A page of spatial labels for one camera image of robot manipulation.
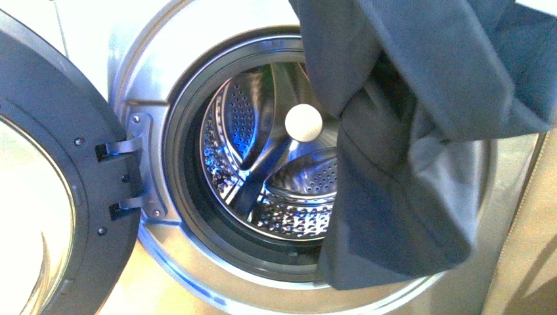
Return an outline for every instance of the dark garment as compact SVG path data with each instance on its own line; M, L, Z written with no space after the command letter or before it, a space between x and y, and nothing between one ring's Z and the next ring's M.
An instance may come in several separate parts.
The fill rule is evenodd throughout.
M557 22L509 0L290 0L341 118L318 270L337 289L427 276L474 246L481 143L550 129Z

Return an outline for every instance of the screw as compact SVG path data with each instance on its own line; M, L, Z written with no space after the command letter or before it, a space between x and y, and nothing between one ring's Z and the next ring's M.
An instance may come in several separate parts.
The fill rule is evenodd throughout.
M85 143L85 140L83 140L83 138L76 138L76 139L74 140L74 144L75 144L76 146L83 146L84 143Z
M106 234L106 231L108 231L108 229L104 226L101 226L98 230L97 230L97 234L100 236L103 236Z

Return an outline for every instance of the front-loading washing machine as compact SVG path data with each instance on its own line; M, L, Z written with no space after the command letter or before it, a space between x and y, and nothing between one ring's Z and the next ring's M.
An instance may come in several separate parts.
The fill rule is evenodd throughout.
M29 189L63 192L26 213L42 259L23 314L95 314L136 237L197 314L480 313L537 135L476 143L478 244L462 266L337 291L315 273L338 121L311 90L290 4L55 5L62 53L0 14L2 132L56 179ZM299 104L323 119L311 141L284 126Z

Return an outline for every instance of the gray cloth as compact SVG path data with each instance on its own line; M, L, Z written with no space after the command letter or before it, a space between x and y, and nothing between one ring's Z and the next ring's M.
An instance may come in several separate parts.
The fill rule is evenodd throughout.
M473 140L550 129L557 22L509 0L290 0L319 102L341 118L318 270L355 289L450 269L473 250Z

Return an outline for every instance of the washing machine door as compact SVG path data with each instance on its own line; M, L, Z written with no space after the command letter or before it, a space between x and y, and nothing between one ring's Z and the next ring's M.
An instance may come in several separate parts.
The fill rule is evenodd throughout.
M0 208L18 213L3 257L29 283L14 313L94 314L137 237L137 141L70 61L1 11L0 43Z

